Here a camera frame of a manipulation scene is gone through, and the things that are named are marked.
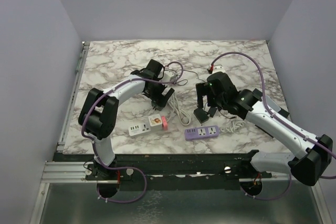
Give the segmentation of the pink plug adapter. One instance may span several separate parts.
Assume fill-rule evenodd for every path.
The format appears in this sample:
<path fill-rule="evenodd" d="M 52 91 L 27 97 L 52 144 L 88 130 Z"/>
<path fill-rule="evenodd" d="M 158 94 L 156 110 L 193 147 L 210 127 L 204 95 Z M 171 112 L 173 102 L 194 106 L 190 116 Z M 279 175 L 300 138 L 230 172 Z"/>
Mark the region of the pink plug adapter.
<path fill-rule="evenodd" d="M 168 124 L 165 116 L 161 116 L 162 128 L 164 131 L 168 130 Z"/>

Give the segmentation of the purple power strip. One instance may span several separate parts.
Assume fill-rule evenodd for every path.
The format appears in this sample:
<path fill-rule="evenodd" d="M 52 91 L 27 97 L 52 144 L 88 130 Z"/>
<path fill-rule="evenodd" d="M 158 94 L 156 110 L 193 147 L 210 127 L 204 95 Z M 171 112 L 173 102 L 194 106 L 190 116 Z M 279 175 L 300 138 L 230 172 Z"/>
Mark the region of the purple power strip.
<path fill-rule="evenodd" d="M 186 141 L 204 140 L 208 138 L 218 137 L 219 132 L 220 130 L 217 125 L 201 126 L 186 129 L 184 131 L 184 137 Z"/>

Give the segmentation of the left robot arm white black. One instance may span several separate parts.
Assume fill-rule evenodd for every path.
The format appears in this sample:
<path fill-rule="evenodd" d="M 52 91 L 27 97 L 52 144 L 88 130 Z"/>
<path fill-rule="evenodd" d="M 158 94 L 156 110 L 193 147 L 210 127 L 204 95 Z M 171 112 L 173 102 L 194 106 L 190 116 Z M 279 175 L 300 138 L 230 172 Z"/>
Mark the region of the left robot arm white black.
<path fill-rule="evenodd" d="M 115 175 L 116 166 L 112 163 L 115 154 L 110 135 L 115 127 L 118 108 L 135 95 L 143 94 L 151 100 L 152 107 L 161 111 L 174 93 L 169 89 L 163 94 L 168 81 L 164 82 L 165 67 L 156 60 L 150 60 L 141 70 L 135 70 L 120 83 L 106 91 L 91 89 L 81 109 L 78 123 L 83 137 L 91 140 L 94 160 L 99 164 L 98 173 L 104 179 Z"/>

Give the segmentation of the dark green charger block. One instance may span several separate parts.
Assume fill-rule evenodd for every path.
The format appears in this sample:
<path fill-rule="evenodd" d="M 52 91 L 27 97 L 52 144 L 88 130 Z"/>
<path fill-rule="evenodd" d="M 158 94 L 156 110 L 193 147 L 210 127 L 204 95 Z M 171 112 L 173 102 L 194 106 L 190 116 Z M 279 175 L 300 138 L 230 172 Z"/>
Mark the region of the dark green charger block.
<path fill-rule="evenodd" d="M 155 103 L 154 101 L 151 102 L 151 106 L 156 111 L 162 111 L 165 108 L 164 105 L 159 105 L 159 104 Z"/>

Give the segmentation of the white power strip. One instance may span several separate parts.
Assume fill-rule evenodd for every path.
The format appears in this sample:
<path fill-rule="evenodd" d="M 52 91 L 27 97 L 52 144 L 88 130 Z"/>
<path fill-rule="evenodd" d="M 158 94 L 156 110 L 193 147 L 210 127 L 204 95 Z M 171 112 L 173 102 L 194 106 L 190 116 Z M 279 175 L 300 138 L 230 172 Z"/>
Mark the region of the white power strip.
<path fill-rule="evenodd" d="M 148 122 L 132 125 L 128 128 L 128 132 L 131 137 L 147 134 L 150 131 L 151 129 Z"/>

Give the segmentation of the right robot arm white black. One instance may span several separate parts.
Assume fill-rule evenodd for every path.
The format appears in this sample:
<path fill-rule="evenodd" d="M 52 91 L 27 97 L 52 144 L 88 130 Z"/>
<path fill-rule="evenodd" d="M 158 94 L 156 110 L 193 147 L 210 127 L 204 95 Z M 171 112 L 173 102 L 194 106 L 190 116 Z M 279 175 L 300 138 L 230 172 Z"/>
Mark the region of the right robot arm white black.
<path fill-rule="evenodd" d="M 211 108 L 225 110 L 254 124 L 290 151 L 258 151 L 241 164 L 246 177 L 254 177 L 259 172 L 278 172 L 313 186 L 331 163 L 333 140 L 325 134 L 316 136 L 289 121 L 280 114 L 280 107 L 261 91 L 238 91 L 227 74 L 216 72 L 206 82 L 196 84 L 196 95 L 201 114 L 205 114 L 203 98 L 206 97 Z"/>

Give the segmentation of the white cube socket adapter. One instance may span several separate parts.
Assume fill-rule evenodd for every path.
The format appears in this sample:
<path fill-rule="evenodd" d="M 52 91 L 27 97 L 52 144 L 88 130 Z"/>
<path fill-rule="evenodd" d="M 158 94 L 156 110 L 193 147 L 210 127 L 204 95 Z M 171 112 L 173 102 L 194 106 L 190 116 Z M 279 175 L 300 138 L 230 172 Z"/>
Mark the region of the white cube socket adapter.
<path fill-rule="evenodd" d="M 151 128 L 160 129 L 162 128 L 163 122 L 160 114 L 154 114 L 148 116 L 149 125 Z"/>

